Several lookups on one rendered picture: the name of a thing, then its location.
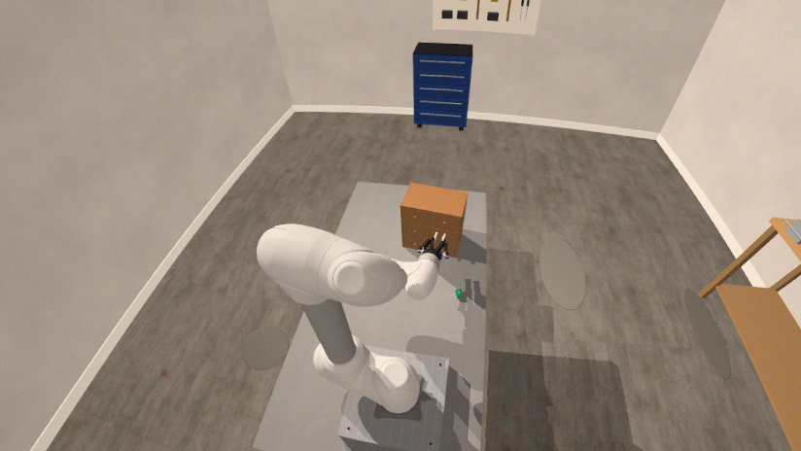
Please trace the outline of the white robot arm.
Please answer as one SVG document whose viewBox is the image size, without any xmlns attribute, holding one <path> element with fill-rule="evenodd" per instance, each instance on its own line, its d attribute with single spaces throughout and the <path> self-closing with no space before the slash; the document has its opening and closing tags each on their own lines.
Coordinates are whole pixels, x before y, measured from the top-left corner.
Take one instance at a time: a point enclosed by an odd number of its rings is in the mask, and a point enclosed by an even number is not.
<svg viewBox="0 0 801 451">
<path fill-rule="evenodd" d="M 330 232 L 289 224 L 263 234 L 257 258 L 262 270 L 301 304 L 320 341 L 313 360 L 325 379 L 375 401 L 376 419 L 422 419 L 421 401 L 433 400 L 433 393 L 421 391 L 423 376 L 402 358 L 369 351 L 349 331 L 341 302 L 375 306 L 402 289 L 422 300 L 435 287 L 436 255 L 393 260 Z"/>
</svg>

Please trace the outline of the brown wooden chest of drawers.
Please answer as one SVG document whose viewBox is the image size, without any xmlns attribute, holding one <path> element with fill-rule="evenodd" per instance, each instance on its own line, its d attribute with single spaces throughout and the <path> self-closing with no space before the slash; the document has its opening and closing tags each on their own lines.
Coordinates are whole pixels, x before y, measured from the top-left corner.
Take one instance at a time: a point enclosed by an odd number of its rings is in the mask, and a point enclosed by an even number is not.
<svg viewBox="0 0 801 451">
<path fill-rule="evenodd" d="M 400 205 L 400 220 L 401 220 L 401 240 L 403 246 L 403 230 L 402 230 L 402 222 L 406 222 L 402 220 L 402 210 L 401 207 L 407 207 L 417 210 L 423 210 L 430 212 L 430 224 L 429 225 L 422 225 L 422 226 L 429 226 L 429 239 L 431 239 L 431 221 L 432 221 L 432 212 L 439 213 L 443 215 L 459 217 L 460 220 L 460 227 L 459 227 L 459 234 L 458 234 L 458 241 L 460 236 L 460 228 L 461 228 L 461 236 L 463 231 L 464 225 L 464 218 L 466 212 L 466 205 L 467 205 L 467 198 L 468 193 L 465 191 L 454 191 L 450 189 L 426 186 L 421 184 L 410 183 L 406 194 L 401 202 Z M 461 240 L 460 236 L 460 240 Z M 458 253 L 458 241 L 457 241 L 457 248 L 456 248 L 456 255 Z M 403 246 L 405 247 L 405 246 Z"/>
</svg>

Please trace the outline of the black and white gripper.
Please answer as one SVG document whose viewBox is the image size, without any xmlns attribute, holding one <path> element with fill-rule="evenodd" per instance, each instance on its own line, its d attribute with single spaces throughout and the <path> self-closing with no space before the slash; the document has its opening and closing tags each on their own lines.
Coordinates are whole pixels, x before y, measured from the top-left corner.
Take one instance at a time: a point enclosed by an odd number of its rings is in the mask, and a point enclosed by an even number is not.
<svg viewBox="0 0 801 451">
<path fill-rule="evenodd" d="M 420 246 L 420 247 L 419 247 L 418 253 L 423 253 L 423 254 L 426 254 L 426 253 L 431 253 L 431 254 L 434 254 L 434 255 L 436 255 L 436 256 L 439 258 L 439 260 L 441 260 L 442 258 L 446 258 L 446 259 L 448 259 L 448 255 L 449 255 L 449 253 L 448 253 L 448 251 L 447 251 L 447 249 L 448 249 L 448 243 L 447 243 L 447 242 L 444 242 L 444 241 L 445 241 L 445 238 L 444 238 L 444 237 L 445 237 L 445 234 L 443 234 L 443 237 L 442 237 L 442 239 L 441 239 L 441 242 L 440 242 L 440 244 L 438 245 L 438 247 L 437 247 L 436 249 L 434 249 L 434 248 L 433 248 L 433 246 L 434 246 L 434 244 L 435 244 L 435 241 L 436 241 L 436 239 L 437 239 L 437 232 L 436 232 L 436 233 L 435 233 L 435 236 L 434 236 L 434 237 L 432 237 L 432 239 L 431 239 L 431 240 L 428 238 L 428 239 L 425 241 L 425 243 L 424 243 L 422 246 Z M 430 244 L 431 244 L 430 248 L 429 248 L 429 249 L 426 249 L 426 248 L 427 248 L 427 247 L 428 247 Z M 443 246 L 444 246 L 444 253 L 442 254 L 442 253 L 441 253 L 441 249 L 443 248 Z M 440 248 L 440 247 L 441 247 L 441 248 Z M 440 249 L 439 249 L 439 248 L 440 248 Z M 427 250 L 429 250 L 429 251 L 427 251 Z"/>
</svg>

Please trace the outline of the brown wooden drawer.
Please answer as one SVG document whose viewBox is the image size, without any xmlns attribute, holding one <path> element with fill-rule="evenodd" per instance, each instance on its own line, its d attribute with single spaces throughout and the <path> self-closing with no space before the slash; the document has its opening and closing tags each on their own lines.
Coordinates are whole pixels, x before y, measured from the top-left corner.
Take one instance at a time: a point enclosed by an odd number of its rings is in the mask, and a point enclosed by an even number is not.
<svg viewBox="0 0 801 451">
<path fill-rule="evenodd" d="M 431 226 L 459 231 L 460 218 L 432 212 Z"/>
<path fill-rule="evenodd" d="M 429 225 L 430 224 L 430 212 L 417 210 L 407 207 L 401 207 L 402 210 L 402 220 L 407 222 L 412 222 L 421 225 Z"/>
<path fill-rule="evenodd" d="M 435 236 L 436 232 L 437 232 L 436 241 L 440 241 L 441 242 L 443 234 L 445 233 L 446 234 L 445 242 L 448 242 L 449 244 L 457 245 L 458 232 L 452 231 L 452 230 L 436 228 L 436 227 L 431 227 L 431 239 L 432 239 L 432 237 Z"/>
<path fill-rule="evenodd" d="M 430 227 L 426 225 L 417 225 L 413 223 L 402 222 L 402 230 L 403 234 L 408 234 L 427 239 L 429 238 Z"/>
<path fill-rule="evenodd" d="M 440 242 L 437 242 L 437 241 L 436 241 L 436 242 L 435 242 L 435 244 L 434 244 L 434 249 L 436 249 L 436 248 L 438 247 L 438 245 L 439 245 L 439 244 L 440 244 Z M 441 250 L 441 252 L 442 252 L 442 253 L 444 253 L 444 252 L 443 252 L 443 250 L 444 250 L 444 247 L 443 247 L 443 248 L 442 248 L 442 250 Z M 448 253 L 449 253 L 449 256 L 451 256 L 451 257 L 455 257 L 455 253 L 456 253 L 456 245 L 451 245 L 451 244 L 448 244 Z"/>
<path fill-rule="evenodd" d="M 427 239 L 418 238 L 418 237 L 409 236 L 409 235 L 403 235 L 403 246 L 414 248 L 414 249 L 419 249 L 419 247 L 422 246 L 425 243 L 426 240 Z"/>
</svg>

